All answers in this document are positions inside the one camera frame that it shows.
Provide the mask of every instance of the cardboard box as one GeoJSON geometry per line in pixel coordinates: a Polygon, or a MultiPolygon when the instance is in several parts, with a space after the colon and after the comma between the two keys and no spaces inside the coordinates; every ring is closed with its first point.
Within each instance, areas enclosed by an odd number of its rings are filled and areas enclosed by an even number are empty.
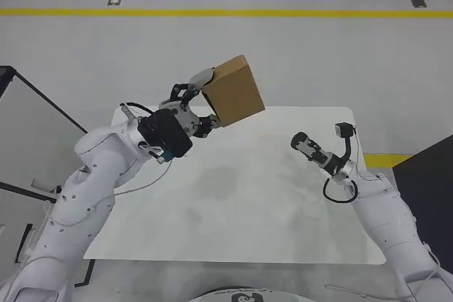
{"type": "Polygon", "coordinates": [[[203,96],[222,127],[265,110],[262,98],[243,55],[214,69],[213,79],[203,87],[203,96]]]}

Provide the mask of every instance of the floor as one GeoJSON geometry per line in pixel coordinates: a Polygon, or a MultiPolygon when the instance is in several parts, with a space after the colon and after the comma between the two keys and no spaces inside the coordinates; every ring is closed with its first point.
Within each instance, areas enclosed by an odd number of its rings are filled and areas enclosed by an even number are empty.
{"type": "MultiPolygon", "coordinates": [[[[391,169],[370,171],[387,175],[396,185],[391,169]]],[[[396,294],[386,265],[98,260],[91,283],[77,288],[73,301],[188,301],[206,291],[236,285],[288,291],[319,302],[366,301],[328,290],[326,284],[396,294]]]]}

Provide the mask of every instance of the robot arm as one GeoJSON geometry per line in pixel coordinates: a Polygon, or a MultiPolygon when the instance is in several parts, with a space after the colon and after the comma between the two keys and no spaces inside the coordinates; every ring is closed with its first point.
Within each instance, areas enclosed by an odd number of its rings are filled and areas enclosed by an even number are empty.
{"type": "Polygon", "coordinates": [[[182,157],[193,145],[191,136],[207,137],[220,126],[216,116],[199,118],[188,105],[213,72],[207,69],[189,84],[175,85],[157,111],[143,107],[149,116],[135,116],[128,108],[141,105],[121,104],[126,122],[95,129],[75,145],[85,166],[64,184],[25,264],[1,289],[0,302],[72,300],[71,279],[114,208],[114,188],[151,158],[161,164],[182,157]]]}
{"type": "Polygon", "coordinates": [[[387,265],[396,276],[398,297],[378,297],[335,285],[326,287],[381,300],[452,302],[453,275],[444,271],[438,260],[435,262],[430,256],[430,247],[420,240],[416,220],[399,192],[382,174],[358,171],[357,164],[349,160],[350,138],[356,134],[356,129],[350,124],[340,123],[336,124],[336,134],[346,142],[346,153],[342,157],[324,151],[302,132],[294,136],[291,146],[328,175],[324,185],[327,199],[352,203],[364,230],[382,250],[387,265]],[[351,197],[346,201],[328,197],[325,188],[330,180],[344,186],[351,197]]]}

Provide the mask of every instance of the white table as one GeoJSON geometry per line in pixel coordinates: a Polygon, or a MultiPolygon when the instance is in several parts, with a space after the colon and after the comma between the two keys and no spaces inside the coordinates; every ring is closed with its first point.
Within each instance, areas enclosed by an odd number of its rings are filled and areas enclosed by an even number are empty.
{"type": "MultiPolygon", "coordinates": [[[[193,111],[203,115],[209,108],[193,111]]],[[[116,110],[113,124],[123,119],[116,110]]],[[[85,258],[383,263],[352,207],[326,201],[324,174],[290,147],[304,131],[325,150],[344,154],[337,122],[354,123],[350,109],[267,107],[207,139],[193,138],[193,148],[158,183],[117,197],[85,258]]],[[[365,169],[362,154],[359,159],[365,169]]],[[[149,183],[165,169],[148,162],[117,192],[149,183]]],[[[328,193],[345,198],[333,183],[328,193]]]]}

